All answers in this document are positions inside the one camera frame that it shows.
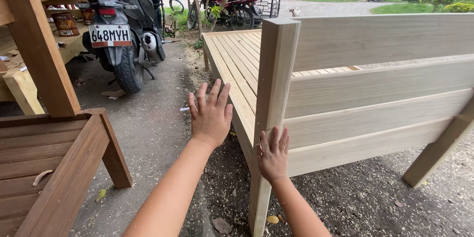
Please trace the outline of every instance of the license plate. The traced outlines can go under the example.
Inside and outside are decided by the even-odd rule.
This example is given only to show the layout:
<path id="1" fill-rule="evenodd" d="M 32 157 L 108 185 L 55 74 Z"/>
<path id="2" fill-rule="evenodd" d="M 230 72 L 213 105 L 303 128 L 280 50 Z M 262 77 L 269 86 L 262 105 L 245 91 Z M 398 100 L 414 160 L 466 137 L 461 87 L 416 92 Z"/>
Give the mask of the license plate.
<path id="1" fill-rule="evenodd" d="M 128 25 L 89 25 L 92 47 L 132 46 Z"/>

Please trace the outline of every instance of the kickstand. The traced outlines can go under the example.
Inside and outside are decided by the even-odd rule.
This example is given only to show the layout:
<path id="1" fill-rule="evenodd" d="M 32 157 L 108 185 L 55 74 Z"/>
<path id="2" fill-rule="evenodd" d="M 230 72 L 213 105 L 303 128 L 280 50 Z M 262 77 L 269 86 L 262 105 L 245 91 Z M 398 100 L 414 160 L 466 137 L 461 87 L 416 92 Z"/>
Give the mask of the kickstand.
<path id="1" fill-rule="evenodd" d="M 157 79 L 155 76 L 153 76 L 153 73 L 151 73 L 151 71 L 150 71 L 147 67 L 144 67 L 144 69 L 145 69 L 146 71 L 148 71 L 148 73 L 150 74 L 151 80 L 156 80 L 156 79 Z"/>

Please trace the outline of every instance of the paint can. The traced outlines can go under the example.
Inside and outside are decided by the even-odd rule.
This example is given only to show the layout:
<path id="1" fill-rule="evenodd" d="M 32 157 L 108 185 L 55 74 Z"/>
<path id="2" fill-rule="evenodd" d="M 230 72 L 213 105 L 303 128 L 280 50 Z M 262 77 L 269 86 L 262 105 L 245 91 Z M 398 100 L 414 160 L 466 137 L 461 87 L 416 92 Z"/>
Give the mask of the paint can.
<path id="1" fill-rule="evenodd" d="M 51 17 L 56 24 L 59 36 L 72 37 L 80 35 L 73 14 L 69 12 L 51 13 Z"/>

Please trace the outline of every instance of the hand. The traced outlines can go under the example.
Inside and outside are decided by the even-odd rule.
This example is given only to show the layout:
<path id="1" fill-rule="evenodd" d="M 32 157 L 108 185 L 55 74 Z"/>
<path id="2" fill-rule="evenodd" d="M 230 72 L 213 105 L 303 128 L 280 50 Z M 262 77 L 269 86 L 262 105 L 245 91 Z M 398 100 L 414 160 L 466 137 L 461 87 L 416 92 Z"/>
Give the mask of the hand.
<path id="1" fill-rule="evenodd" d="M 260 133 L 260 144 L 256 145 L 259 152 L 258 155 L 258 169 L 262 176 L 270 183 L 277 179 L 285 178 L 286 169 L 288 167 L 288 145 L 290 144 L 290 137 L 288 136 L 288 129 L 284 128 L 280 140 L 278 135 L 280 129 L 278 126 L 273 128 L 272 145 L 268 144 L 265 131 Z"/>
<path id="2" fill-rule="evenodd" d="M 227 103 L 230 83 L 227 83 L 219 94 L 220 79 L 214 83 L 206 102 L 207 83 L 203 82 L 198 91 L 198 109 L 194 104 L 194 94 L 188 97 L 191 112 L 191 140 L 200 141 L 214 150 L 221 145 L 229 133 L 232 120 L 232 104 Z"/>

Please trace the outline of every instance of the unfinished wooden bed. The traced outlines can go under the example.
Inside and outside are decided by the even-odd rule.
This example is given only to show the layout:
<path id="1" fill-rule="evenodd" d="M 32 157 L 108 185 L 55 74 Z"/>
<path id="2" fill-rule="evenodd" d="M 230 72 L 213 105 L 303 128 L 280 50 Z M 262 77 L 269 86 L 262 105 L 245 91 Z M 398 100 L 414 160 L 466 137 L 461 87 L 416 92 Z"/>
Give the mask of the unfinished wooden bed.
<path id="1" fill-rule="evenodd" d="M 290 176 L 429 143 L 403 176 L 420 186 L 473 124 L 473 21 L 474 14 L 270 19 L 262 30 L 203 34 L 206 67 L 232 84 L 232 123 L 252 175 L 252 236 L 263 235 L 271 192 L 254 146 L 274 125 L 292 137 Z M 352 66 L 438 57 L 445 58 Z"/>

